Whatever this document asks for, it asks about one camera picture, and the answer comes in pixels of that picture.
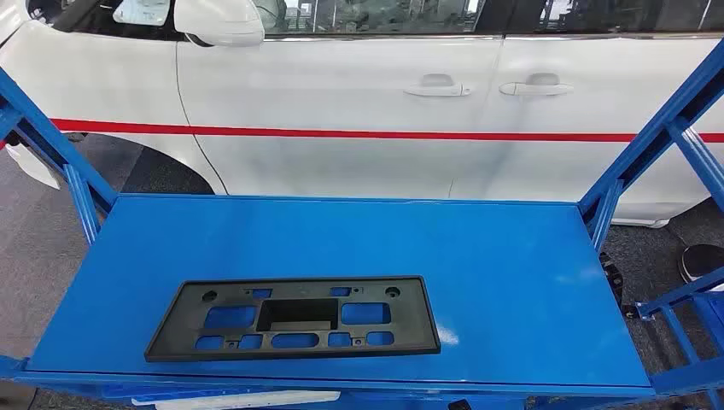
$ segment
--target car window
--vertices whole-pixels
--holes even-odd
[[[722,29],[724,0],[518,0],[506,31],[699,32]]]
[[[31,17],[64,32],[115,37],[184,39],[173,28],[172,0],[31,0]]]
[[[483,0],[255,0],[270,34],[472,32]]]

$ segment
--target mounting hole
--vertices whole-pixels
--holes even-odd
[[[216,299],[216,292],[214,292],[213,290],[204,293],[201,297],[201,300],[204,302],[212,302],[214,299]]]
[[[385,294],[389,297],[397,297],[400,295],[400,290],[395,288],[394,286],[390,286],[389,288],[385,289]]]

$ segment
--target rectangular hole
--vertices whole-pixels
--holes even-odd
[[[313,348],[317,343],[319,336],[314,333],[286,333],[276,335],[271,340],[271,345],[275,349]]]
[[[199,350],[216,350],[221,349],[221,343],[224,338],[221,336],[203,336],[196,341],[196,349]]]
[[[239,341],[240,349],[258,349],[261,347],[261,335],[244,335]]]
[[[351,292],[352,292],[352,288],[344,288],[344,287],[330,288],[330,296],[349,296],[349,294]]]
[[[256,307],[253,306],[217,306],[208,310],[204,328],[249,327],[254,323]]]
[[[367,344],[371,346],[387,346],[394,343],[394,335],[390,331],[371,331],[367,333]]]
[[[333,331],[337,299],[269,300],[261,304],[257,331]]]
[[[272,297],[271,289],[254,289],[251,291],[251,296],[257,299],[264,299],[266,297]]]
[[[346,346],[352,346],[352,338],[349,333],[330,333],[327,339],[327,345],[331,348],[343,348]]]
[[[345,325],[381,325],[389,323],[387,303],[345,303],[342,305],[342,323]]]

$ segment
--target car body panel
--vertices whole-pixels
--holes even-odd
[[[157,149],[220,194],[574,201],[716,37],[286,38],[202,48],[32,20],[0,47],[0,65],[62,131]],[[500,92],[536,73],[571,89]],[[449,76],[461,95],[415,95],[426,74]],[[721,110],[697,129],[724,159]],[[672,149],[624,194],[616,221],[661,226],[706,196]]]
[[[189,124],[178,96],[174,42],[59,32],[32,20],[0,47],[0,66],[64,132],[93,132],[88,125],[98,120]],[[169,155],[215,193],[226,193],[192,133],[103,133]]]

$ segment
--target gray carpet floor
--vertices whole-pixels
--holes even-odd
[[[90,135],[77,144],[116,189],[136,192],[211,193],[188,168],[134,143]],[[32,353],[55,307],[75,274],[86,244],[68,193],[27,177],[0,154],[0,354]],[[688,245],[724,246],[724,219],[709,200],[662,229],[612,227],[604,251],[622,271],[624,302],[647,300],[683,284],[677,258]],[[693,312],[677,311],[699,355],[714,355]],[[685,363],[661,320],[629,320],[629,330],[647,370],[657,372]],[[668,408],[672,403],[709,408],[702,395],[627,408]],[[34,409],[125,408],[40,390]]]

